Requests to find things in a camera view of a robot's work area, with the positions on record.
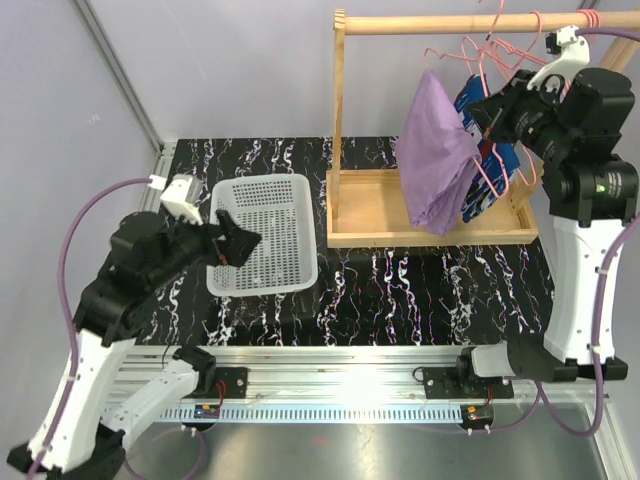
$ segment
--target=pink hanger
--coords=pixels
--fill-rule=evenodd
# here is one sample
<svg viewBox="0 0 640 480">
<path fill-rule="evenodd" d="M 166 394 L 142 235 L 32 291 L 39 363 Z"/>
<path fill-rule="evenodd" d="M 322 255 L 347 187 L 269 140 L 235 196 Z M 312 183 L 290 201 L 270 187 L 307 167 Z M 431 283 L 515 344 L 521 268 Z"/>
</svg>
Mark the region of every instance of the pink hanger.
<svg viewBox="0 0 640 480">
<path fill-rule="evenodd" d="M 465 63 L 467 64 L 467 68 L 469 69 L 469 73 L 471 75 L 473 75 L 473 69 L 471 68 L 471 63 L 477 63 L 478 64 L 478 69 L 480 71 L 480 80 L 482 82 L 482 89 L 484 91 L 485 96 L 489 95 L 489 89 L 487 87 L 486 84 L 486 79 L 485 79 L 485 75 L 484 75 L 484 68 L 482 65 L 482 61 L 484 59 L 485 56 L 491 58 L 493 60 L 494 65 L 496 66 L 496 68 L 498 69 L 498 71 L 502 74 L 502 76 L 505 78 L 505 80 L 509 80 L 511 78 L 511 76 L 513 75 L 513 71 L 515 69 L 517 69 L 522 62 L 524 62 L 524 60 L 528 60 L 532 63 L 535 63 L 537 65 L 545 65 L 546 62 L 540 58 L 537 57 L 533 54 L 531 54 L 531 50 L 533 49 L 533 47 L 535 46 L 535 44 L 539 41 L 540 36 L 542 34 L 542 29 L 543 29 L 543 25 L 542 25 L 542 17 L 540 15 L 539 12 L 537 11 L 533 11 L 531 13 L 533 13 L 534 15 L 536 15 L 537 19 L 538 19 L 538 32 L 536 34 L 535 39 L 533 40 L 533 42 L 531 42 L 531 45 L 529 45 L 529 48 L 527 50 L 521 50 L 519 48 L 514 47 L 513 45 L 511 45 L 509 42 L 506 42 L 505 40 L 502 40 L 500 38 L 496 38 L 496 39 L 491 39 L 491 36 L 493 34 L 493 30 L 496 26 L 496 23 L 498 22 L 498 19 L 500 18 L 500 15 L 502 15 L 502 11 L 504 9 L 504 3 L 505 0 L 500 0 L 500 7 L 498 9 L 498 13 L 496 14 L 494 20 L 493 20 L 493 24 L 491 25 L 491 29 L 489 30 L 489 33 L 487 34 L 487 37 L 485 39 L 485 44 L 483 47 L 478 47 L 478 45 L 475 43 L 475 41 L 469 37 L 468 35 L 464 36 L 462 39 L 462 42 L 460 44 L 460 47 L 462 49 L 462 53 L 463 55 L 454 55 L 454 54 L 449 54 L 449 53 L 445 53 L 445 54 L 441 54 L 439 53 L 437 50 L 433 49 L 433 48 L 427 48 L 424 52 L 424 57 L 425 57 L 425 61 L 426 61 L 426 55 L 429 52 L 433 52 L 436 54 L 436 56 L 439 59 L 443 59 L 444 57 L 450 57 L 450 58 L 454 58 L 457 60 L 464 60 Z M 587 19 L 589 20 L 589 26 L 593 27 L 593 26 L 599 26 L 600 25 L 600 14 L 596 11 L 596 10 L 578 10 L 580 13 L 583 13 L 584 15 L 586 15 Z M 464 42 L 468 41 L 470 42 L 473 47 L 476 50 L 477 53 L 477 57 L 476 58 L 471 58 L 467 55 L 467 52 L 464 49 Z M 514 65 L 508 65 L 501 57 L 499 49 L 504 50 L 507 55 L 519 55 L 520 59 L 514 64 Z M 504 177 L 505 180 L 505 190 L 503 192 L 502 195 L 499 195 L 498 192 L 496 191 L 495 187 L 493 186 L 493 183 L 491 182 L 491 180 L 489 179 L 489 176 L 487 175 L 487 173 L 484 171 L 484 169 L 482 168 L 482 164 L 480 163 L 480 161 L 478 160 L 478 158 L 474 157 L 474 162 L 476 164 L 476 167 L 478 168 L 478 171 L 482 174 L 482 176 L 484 177 L 485 181 L 487 182 L 487 185 L 489 187 L 489 189 L 491 190 L 491 192 L 496 196 L 496 198 L 502 198 L 504 197 L 508 192 L 509 192 L 509 188 L 510 188 L 510 181 L 509 178 L 507 176 L 507 171 L 506 168 L 504 166 L 504 160 L 502 159 L 502 157 L 500 156 L 500 154 L 498 153 L 497 149 L 496 149 L 496 144 L 494 143 L 492 148 L 491 148 L 491 152 L 496 156 L 496 158 L 498 159 L 498 161 L 500 162 L 500 168 L 502 170 L 502 175 Z M 524 152 L 527 155 L 527 158 L 529 159 L 529 164 L 531 165 L 531 171 L 533 173 L 533 180 L 530 182 L 527 181 L 527 179 L 525 178 L 525 176 L 523 175 L 522 171 L 520 168 L 518 168 L 518 174 L 520 175 L 520 178 L 522 179 L 522 181 L 525 183 L 525 185 L 528 186 L 534 186 L 537 182 L 537 172 L 535 169 L 535 164 L 533 161 L 533 158 L 531 156 L 531 153 L 529 152 L 529 150 L 525 147 L 524 148 Z"/>
</svg>

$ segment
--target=wooden pole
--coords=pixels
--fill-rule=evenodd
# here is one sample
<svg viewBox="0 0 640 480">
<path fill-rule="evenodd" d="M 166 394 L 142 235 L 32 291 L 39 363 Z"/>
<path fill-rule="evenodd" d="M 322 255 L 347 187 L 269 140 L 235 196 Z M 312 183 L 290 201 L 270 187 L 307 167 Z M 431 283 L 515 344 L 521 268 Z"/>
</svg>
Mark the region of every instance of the wooden pole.
<svg viewBox="0 0 640 480">
<path fill-rule="evenodd" d="M 342 97 L 344 93 L 344 10 L 336 10 L 333 29 L 334 73 L 333 73 L 333 164 L 331 167 L 331 213 L 334 232 L 338 229 L 338 206 L 340 205 L 340 162 L 342 159 Z"/>
<path fill-rule="evenodd" d="M 549 32 L 577 25 L 589 26 L 587 17 L 579 12 L 543 13 L 543 31 Z M 601 26 L 640 29 L 640 12 L 600 12 Z M 443 33 L 488 33 L 495 15 L 445 15 L 430 17 L 347 17 L 346 35 L 418 35 Z M 526 33 L 538 31 L 534 14 L 500 15 L 494 33 Z"/>
</svg>

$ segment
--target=white wall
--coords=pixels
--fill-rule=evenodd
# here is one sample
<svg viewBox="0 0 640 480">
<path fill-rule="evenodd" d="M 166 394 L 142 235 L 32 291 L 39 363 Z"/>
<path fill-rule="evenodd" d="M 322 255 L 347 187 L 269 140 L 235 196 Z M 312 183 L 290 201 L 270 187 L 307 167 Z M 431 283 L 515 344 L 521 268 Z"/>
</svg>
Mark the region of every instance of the white wall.
<svg viewBox="0 0 640 480">
<path fill-rule="evenodd" d="M 70 1 L 0 2 L 0 478 L 51 403 L 69 346 L 56 294 L 62 238 L 79 208 L 116 181 L 146 176 L 153 152 Z M 140 187 L 89 214 L 68 260 L 75 309 Z"/>
<path fill-rule="evenodd" d="M 332 134 L 333 15 L 494 13 L 497 0 L 92 0 L 159 135 L 272 137 Z M 579 0 L 508 1 L 508 12 L 575 9 Z M 531 36 L 509 36 L 528 46 Z M 460 36 L 349 37 L 345 135 L 402 128 L 427 46 Z M 430 63 L 454 95 L 456 60 Z"/>
</svg>

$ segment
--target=blue garment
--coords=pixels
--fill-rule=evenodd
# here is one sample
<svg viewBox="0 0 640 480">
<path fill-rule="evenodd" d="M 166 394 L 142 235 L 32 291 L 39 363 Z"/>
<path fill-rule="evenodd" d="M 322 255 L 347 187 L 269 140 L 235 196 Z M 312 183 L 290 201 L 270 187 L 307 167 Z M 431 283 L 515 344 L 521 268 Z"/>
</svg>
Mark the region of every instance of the blue garment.
<svg viewBox="0 0 640 480">
<path fill-rule="evenodd" d="M 473 136 L 474 140 L 478 144 L 478 150 L 482 156 L 482 167 L 484 168 L 484 171 L 491 179 L 493 187 L 500 195 L 502 195 L 506 185 L 502 169 L 500 168 L 500 162 L 491 151 L 493 142 L 482 138 L 482 132 L 480 132 L 478 125 L 466 111 L 466 106 L 468 104 L 483 98 L 485 98 L 485 96 L 480 76 L 472 75 L 469 77 L 469 80 L 467 80 L 462 91 L 458 94 L 453 105 L 460 115 L 460 119 L 462 120 L 465 130 Z M 513 180 L 515 171 L 520 166 L 520 161 L 513 149 L 513 145 L 509 143 L 498 143 L 496 145 L 496 150 L 504 161 L 509 181 Z M 462 205 L 462 219 L 466 223 L 470 222 L 491 207 L 495 202 L 496 196 L 489 189 L 487 181 L 484 179 L 482 174 L 477 172 L 471 182 L 471 187 L 469 188 L 469 192 L 467 193 Z"/>
</svg>

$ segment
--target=white plastic basket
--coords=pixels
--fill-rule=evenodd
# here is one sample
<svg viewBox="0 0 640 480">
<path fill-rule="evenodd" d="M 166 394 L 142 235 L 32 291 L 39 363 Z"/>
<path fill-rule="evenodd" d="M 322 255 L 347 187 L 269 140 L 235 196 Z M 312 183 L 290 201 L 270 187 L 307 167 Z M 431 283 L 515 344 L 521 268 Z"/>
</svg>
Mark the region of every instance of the white plastic basket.
<svg viewBox="0 0 640 480">
<path fill-rule="evenodd" d="M 295 292 L 318 278 L 316 236 L 309 181 L 299 174 L 259 175 L 218 182 L 211 191 L 210 219 L 225 209 L 262 241 L 241 268 L 207 268 L 216 296 L 247 297 Z"/>
</svg>

